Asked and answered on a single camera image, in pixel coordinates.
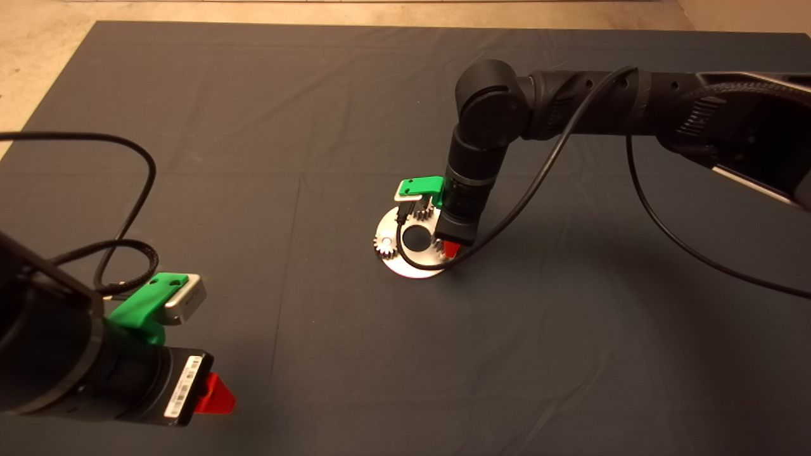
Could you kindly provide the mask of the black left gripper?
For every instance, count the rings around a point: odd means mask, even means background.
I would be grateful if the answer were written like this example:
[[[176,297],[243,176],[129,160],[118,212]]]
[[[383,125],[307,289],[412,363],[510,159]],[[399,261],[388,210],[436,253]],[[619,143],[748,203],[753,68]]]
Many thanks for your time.
[[[136,406],[136,423],[183,428],[194,414],[231,415],[237,401],[206,350],[160,346],[156,381]]]

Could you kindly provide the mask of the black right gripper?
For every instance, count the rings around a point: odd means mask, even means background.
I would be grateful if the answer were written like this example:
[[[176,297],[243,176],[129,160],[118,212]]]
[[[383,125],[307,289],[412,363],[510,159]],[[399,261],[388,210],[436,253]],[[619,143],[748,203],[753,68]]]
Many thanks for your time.
[[[435,225],[435,237],[443,240],[443,256],[453,260],[461,245],[471,246],[477,239],[494,180],[444,180],[441,208]]]

